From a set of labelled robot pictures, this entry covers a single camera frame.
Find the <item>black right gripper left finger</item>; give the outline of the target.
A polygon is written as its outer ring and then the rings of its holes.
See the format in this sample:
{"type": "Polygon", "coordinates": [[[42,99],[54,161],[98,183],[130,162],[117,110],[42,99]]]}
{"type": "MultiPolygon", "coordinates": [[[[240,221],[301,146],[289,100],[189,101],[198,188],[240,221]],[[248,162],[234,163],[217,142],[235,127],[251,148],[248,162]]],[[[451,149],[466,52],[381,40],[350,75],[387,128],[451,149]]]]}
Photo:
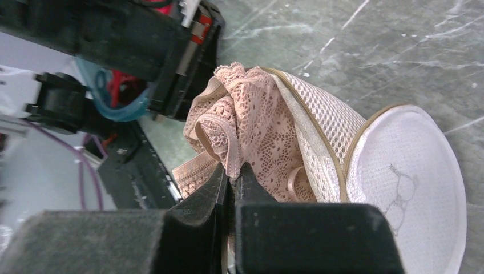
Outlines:
{"type": "Polygon", "coordinates": [[[45,211],[27,219],[2,273],[227,273],[228,178],[170,209],[45,211]]]}

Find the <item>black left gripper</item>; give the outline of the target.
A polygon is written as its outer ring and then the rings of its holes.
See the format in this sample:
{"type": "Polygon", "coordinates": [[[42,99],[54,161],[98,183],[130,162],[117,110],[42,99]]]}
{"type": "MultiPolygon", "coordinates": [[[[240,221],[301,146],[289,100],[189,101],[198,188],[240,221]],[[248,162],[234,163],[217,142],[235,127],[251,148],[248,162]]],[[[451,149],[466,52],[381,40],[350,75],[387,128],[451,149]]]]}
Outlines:
{"type": "Polygon", "coordinates": [[[218,63],[208,1],[2,1],[1,31],[152,83],[147,108],[184,121],[218,63]]]}

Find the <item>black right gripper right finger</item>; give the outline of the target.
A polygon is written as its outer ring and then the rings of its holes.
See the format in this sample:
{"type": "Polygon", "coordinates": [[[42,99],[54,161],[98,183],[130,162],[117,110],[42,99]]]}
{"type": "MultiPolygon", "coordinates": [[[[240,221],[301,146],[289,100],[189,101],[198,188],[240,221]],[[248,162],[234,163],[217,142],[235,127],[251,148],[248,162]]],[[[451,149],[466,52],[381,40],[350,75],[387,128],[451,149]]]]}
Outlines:
{"type": "Polygon", "coordinates": [[[369,204],[279,203],[250,164],[236,180],[237,273],[403,273],[389,223],[369,204]]]}

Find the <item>beige lace bra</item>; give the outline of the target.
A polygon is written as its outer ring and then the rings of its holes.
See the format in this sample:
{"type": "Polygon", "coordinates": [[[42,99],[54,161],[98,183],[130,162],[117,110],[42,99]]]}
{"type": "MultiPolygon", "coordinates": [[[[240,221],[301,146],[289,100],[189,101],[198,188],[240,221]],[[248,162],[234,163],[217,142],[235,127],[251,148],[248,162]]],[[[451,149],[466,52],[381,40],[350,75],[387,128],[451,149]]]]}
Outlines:
{"type": "Polygon", "coordinates": [[[218,67],[192,102],[183,136],[197,155],[173,170],[183,198],[221,164],[230,179],[248,163],[279,202],[313,202],[293,116],[269,73],[234,62],[218,67]]]}

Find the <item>round white mesh pouch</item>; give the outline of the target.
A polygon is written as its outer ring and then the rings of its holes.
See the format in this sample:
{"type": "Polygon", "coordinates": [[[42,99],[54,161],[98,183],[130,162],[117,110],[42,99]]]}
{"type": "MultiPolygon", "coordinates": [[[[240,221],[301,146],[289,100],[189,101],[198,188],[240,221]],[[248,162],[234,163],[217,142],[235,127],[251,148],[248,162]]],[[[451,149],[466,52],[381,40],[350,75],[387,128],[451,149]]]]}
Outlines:
{"type": "Polygon", "coordinates": [[[318,202],[366,203],[386,217],[406,273],[458,273],[466,247],[465,186],[433,118],[412,104],[369,119],[291,74],[268,69],[295,121],[318,202]]]}

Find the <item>red satin bra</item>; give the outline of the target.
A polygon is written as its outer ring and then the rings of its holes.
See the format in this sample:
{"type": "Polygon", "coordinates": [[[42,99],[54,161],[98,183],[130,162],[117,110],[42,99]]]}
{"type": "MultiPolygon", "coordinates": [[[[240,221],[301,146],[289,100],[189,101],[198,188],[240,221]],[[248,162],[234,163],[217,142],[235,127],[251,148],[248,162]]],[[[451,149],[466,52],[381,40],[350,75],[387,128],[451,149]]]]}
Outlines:
{"type": "Polygon", "coordinates": [[[112,70],[111,73],[112,79],[106,86],[111,95],[111,108],[129,105],[147,88],[147,82],[135,76],[118,70],[112,70]]]}

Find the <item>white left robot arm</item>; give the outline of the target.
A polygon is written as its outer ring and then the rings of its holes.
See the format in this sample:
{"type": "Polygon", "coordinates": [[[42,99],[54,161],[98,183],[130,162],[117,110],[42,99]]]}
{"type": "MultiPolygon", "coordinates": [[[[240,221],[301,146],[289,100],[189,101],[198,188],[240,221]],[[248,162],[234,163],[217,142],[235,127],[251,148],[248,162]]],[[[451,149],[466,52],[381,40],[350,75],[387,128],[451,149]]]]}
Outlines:
{"type": "Polygon", "coordinates": [[[2,1],[2,32],[112,77],[3,66],[1,114],[101,138],[146,113],[184,121],[218,64],[224,27],[209,1],[2,1]]]}

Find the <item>teal plastic basin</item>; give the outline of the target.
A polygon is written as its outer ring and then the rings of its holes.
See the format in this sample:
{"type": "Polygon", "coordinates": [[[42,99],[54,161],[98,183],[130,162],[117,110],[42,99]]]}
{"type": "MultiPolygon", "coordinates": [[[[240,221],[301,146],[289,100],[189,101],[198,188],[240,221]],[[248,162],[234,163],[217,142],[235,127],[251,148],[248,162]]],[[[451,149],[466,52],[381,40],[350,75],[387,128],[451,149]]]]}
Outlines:
{"type": "Polygon", "coordinates": [[[130,122],[148,113],[148,83],[76,58],[76,64],[99,113],[115,122],[130,122]]]}

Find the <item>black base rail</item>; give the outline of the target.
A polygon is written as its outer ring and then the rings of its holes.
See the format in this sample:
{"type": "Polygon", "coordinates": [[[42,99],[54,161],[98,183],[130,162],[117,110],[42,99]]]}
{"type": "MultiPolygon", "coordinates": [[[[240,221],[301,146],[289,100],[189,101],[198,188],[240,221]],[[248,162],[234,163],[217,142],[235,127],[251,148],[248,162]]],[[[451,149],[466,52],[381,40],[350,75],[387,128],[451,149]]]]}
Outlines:
{"type": "Polygon", "coordinates": [[[82,131],[98,137],[106,150],[98,174],[117,209],[170,209],[181,201],[139,122],[107,122],[82,131]]]}

